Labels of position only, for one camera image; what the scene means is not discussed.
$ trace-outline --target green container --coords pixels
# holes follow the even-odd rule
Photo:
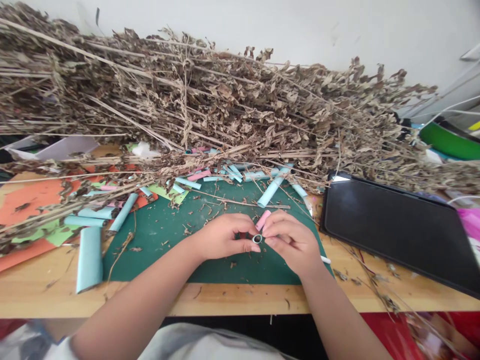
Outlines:
[[[447,121],[431,122],[420,130],[420,138],[432,148],[462,160],[480,160],[480,139]]]

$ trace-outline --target hand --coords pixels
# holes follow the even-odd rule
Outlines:
[[[235,240],[237,233],[240,233],[242,238]],[[210,221],[185,240],[195,244],[195,250],[202,261],[250,251],[259,253],[260,247],[252,240],[246,239],[245,233],[252,237],[259,233],[252,219],[245,214],[229,213]]]
[[[262,235],[300,279],[325,268],[315,235],[285,211],[277,210],[266,219]]]

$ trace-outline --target white cable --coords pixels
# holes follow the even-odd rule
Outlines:
[[[449,110],[450,108],[453,108],[453,107],[455,107],[455,106],[457,106],[457,105],[460,105],[460,104],[463,104],[463,103],[468,103],[469,101],[472,101],[472,100],[475,100],[475,99],[478,99],[478,98],[480,98],[480,95],[475,96],[475,97],[471,97],[471,98],[469,98],[469,99],[467,99],[467,100],[464,100],[464,101],[457,102],[456,104],[453,104],[453,105],[450,105],[449,107],[444,108],[444,109],[443,109],[442,111],[440,111],[437,115],[435,115],[434,117],[432,117],[432,118],[430,119],[430,121],[428,121],[428,122],[423,126],[423,128],[426,128],[428,124],[430,124],[431,122],[433,122],[436,118],[438,118],[438,117],[440,116],[440,114],[446,112],[446,111]]]
[[[450,88],[458,81],[460,80],[461,78],[463,78],[465,75],[467,75],[470,71],[472,71],[478,64],[480,64],[480,59],[478,59],[472,66],[470,66],[468,69],[466,69],[464,72],[462,72],[459,76],[457,76],[455,78],[455,80],[453,80],[450,84],[448,84],[448,86],[445,88],[444,92],[447,92],[450,90]],[[419,112],[421,112],[422,110],[426,109],[427,107],[429,106],[432,106],[433,104],[435,104],[438,100],[442,99],[443,97],[445,97],[447,94],[444,94],[444,95],[438,95],[436,97],[431,97],[430,99],[428,99],[428,101],[426,103],[424,103],[422,106],[420,106],[418,109],[416,109],[416,111],[414,111],[415,109],[411,109],[409,111],[406,112],[406,114],[404,116],[402,116],[403,118],[409,118],[409,114],[412,113],[412,115],[416,115],[418,114]]]
[[[476,198],[476,199],[480,199],[480,196],[474,196],[474,195],[459,196],[459,197],[453,198],[452,200],[450,200],[450,201],[447,202],[446,204],[447,204],[447,205],[450,205],[451,203],[456,202],[457,200],[466,199],[466,198]]]
[[[480,112],[462,111],[462,110],[443,110],[443,112],[444,113],[467,114],[467,115],[480,115]],[[409,117],[409,119],[421,118],[421,117],[424,117],[424,116],[435,115],[435,114],[438,114],[438,112],[429,112],[429,113],[426,113],[426,114],[417,115],[417,116],[414,116],[414,117]]]

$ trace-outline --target wooden table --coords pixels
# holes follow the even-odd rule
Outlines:
[[[117,149],[102,146],[96,153],[114,153]],[[32,173],[17,175],[15,180],[39,177]],[[0,188],[3,197],[25,186],[7,184]],[[337,240],[320,233],[320,238],[332,267],[369,283],[360,263]],[[0,272],[0,319],[11,318],[86,318],[105,303],[104,294],[111,298],[126,282],[111,282],[77,295],[78,251],[61,246],[43,255]],[[480,311],[480,301],[441,285],[410,270],[395,265],[400,279],[393,277],[384,260],[363,252],[365,263],[374,272],[389,279],[381,285],[402,311]],[[359,312],[384,312],[385,307],[373,291],[362,284],[336,279]],[[47,285],[56,281],[51,287]],[[170,311],[171,316],[215,315],[280,315],[306,314],[309,307],[299,285],[249,285],[187,283]]]

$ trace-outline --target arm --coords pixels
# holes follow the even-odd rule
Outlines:
[[[267,218],[262,235],[300,277],[330,359],[391,359],[325,268],[317,239],[305,225],[278,210]]]
[[[78,330],[71,348],[81,360],[137,359],[194,270],[207,259],[260,252],[236,233],[257,234],[243,214],[224,214],[178,243],[105,303]]]

